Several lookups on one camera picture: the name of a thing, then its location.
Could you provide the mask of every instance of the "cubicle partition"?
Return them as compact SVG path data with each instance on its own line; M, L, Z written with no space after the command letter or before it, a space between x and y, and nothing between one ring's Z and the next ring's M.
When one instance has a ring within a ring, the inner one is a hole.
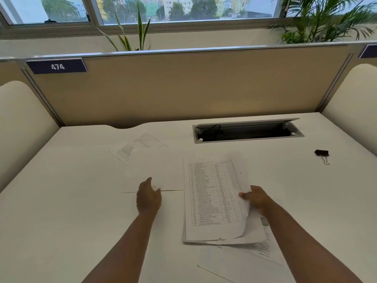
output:
M127 128L146 122L321 111L371 42L57 55L87 72L34 74L62 124Z

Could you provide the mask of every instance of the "left hand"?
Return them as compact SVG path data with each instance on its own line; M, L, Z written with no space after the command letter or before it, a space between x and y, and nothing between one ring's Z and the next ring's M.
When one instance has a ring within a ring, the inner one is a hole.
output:
M146 213L155 216L161 207L162 196L161 189L154 191L151 182L152 178L150 177L139 185L139 191L136 194L136 206L139 214Z

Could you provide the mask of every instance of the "glass pane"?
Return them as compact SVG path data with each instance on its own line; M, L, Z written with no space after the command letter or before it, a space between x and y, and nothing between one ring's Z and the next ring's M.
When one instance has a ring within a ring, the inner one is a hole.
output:
M0 0L9 24L88 22L82 0Z
M239 18L274 18L278 0L96 0L104 24L196 21Z
M377 0L355 0L354 3L347 5L344 10L340 10L339 12L337 12L336 15L345 14L345 13L351 11L352 9L354 9L358 5L368 5L368 4L371 4L371 3L374 3L374 2L377 2ZM312 9L314 9L315 7L316 7L316 4L314 2L314 4L312 5ZM377 13L377 6L374 6L373 12ZM297 12L293 12L291 9L288 9L286 16L287 17L295 17L296 15L297 15Z

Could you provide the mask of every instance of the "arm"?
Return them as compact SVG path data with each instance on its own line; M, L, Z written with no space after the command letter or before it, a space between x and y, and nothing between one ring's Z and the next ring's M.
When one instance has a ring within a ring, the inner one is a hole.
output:
M362 283L258 186L240 197L265 216L297 283Z
M136 196L139 215L82 283L137 283L139 281L150 230L161 206L161 190L154 191L151 180L152 178L148 178L139 186Z

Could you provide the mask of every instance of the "number sign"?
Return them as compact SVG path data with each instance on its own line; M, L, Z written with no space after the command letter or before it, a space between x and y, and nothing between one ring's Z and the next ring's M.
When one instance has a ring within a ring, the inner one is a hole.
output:
M34 74L67 74L71 72L87 72L81 58L64 60L30 60L26 61Z

